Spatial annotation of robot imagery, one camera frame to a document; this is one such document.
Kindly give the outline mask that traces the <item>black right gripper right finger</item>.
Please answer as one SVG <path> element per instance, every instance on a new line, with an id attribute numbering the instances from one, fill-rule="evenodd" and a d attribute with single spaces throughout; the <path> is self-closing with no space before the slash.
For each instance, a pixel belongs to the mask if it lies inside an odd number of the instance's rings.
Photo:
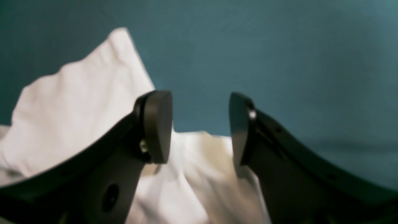
<path id="1" fill-rule="evenodd" d="M 271 223 L 397 223 L 397 190 L 316 155 L 246 95 L 231 93 L 229 120 L 234 164 L 257 176 Z"/>

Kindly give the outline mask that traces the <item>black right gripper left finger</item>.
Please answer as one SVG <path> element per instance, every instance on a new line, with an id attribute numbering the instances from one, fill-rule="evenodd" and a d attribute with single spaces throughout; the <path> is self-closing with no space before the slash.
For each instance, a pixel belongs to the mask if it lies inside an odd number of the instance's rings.
<path id="1" fill-rule="evenodd" d="M 145 164 L 168 162 L 170 91 L 140 96 L 133 111 L 84 151 L 1 187 L 1 218 L 14 224 L 124 224 Z"/>

